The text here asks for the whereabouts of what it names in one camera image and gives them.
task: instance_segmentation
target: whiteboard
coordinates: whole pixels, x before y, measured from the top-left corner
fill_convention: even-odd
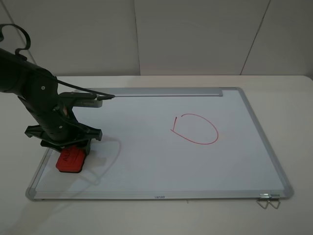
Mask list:
[[[244,93],[220,89],[105,89],[101,108],[74,107],[102,129],[78,174],[49,150],[32,199],[290,197],[292,189]]]

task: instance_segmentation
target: red eraser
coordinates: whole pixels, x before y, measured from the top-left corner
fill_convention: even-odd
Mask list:
[[[57,161],[56,167],[60,172],[79,173],[82,171],[86,154],[76,146],[65,148]]]

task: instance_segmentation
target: table surface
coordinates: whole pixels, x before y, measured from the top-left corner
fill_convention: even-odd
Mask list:
[[[31,202],[25,190],[45,152],[36,122],[0,93],[0,235],[309,234],[313,232],[313,82],[305,76],[59,77],[94,87],[241,87],[291,185],[278,210],[255,200]],[[59,92],[72,89],[60,86]]]

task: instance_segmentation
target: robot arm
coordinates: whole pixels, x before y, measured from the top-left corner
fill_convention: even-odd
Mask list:
[[[25,30],[15,24],[0,24],[0,42],[3,40],[2,28],[11,25],[18,28],[26,38],[26,47],[16,49],[15,54],[0,49],[0,92],[14,93],[39,125],[28,126],[28,137],[40,138],[41,146],[49,147],[68,155],[71,150],[84,155],[81,165],[75,169],[58,167],[62,172],[81,171],[85,157],[90,151],[91,139],[101,140],[102,132],[75,118],[74,106],[101,107],[102,100],[112,99],[114,95],[90,91],[59,81],[48,70],[27,61],[19,52],[30,48],[30,38]],[[58,84],[91,93],[57,93]]]

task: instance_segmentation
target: red drawing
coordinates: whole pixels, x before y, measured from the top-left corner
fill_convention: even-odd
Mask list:
[[[190,140],[190,139],[188,139],[188,138],[186,138],[186,137],[184,137],[184,136],[178,134],[178,133],[175,132],[175,130],[174,130],[174,129],[175,129],[175,125],[176,125],[177,117],[175,117],[173,129],[171,129],[171,131],[173,131],[176,135],[179,135],[180,137],[183,137],[185,140],[188,140],[188,141],[190,141],[190,142],[192,142],[192,143],[204,144],[204,145],[213,144],[213,143],[215,143],[215,142],[218,140],[218,138],[219,138],[219,132],[218,132],[218,130],[216,129],[216,127],[215,127],[208,119],[206,119],[206,118],[204,118],[204,117],[201,117],[200,115],[197,115],[197,114],[183,114],[183,115],[181,115],[181,117],[183,117],[183,116],[185,116],[185,115],[194,115],[194,116],[203,118],[203,119],[206,120],[208,123],[210,123],[210,124],[214,127],[214,129],[215,129],[215,131],[216,131],[216,139],[215,139],[213,142],[210,142],[210,143],[199,143],[199,142],[192,141],[192,140]]]

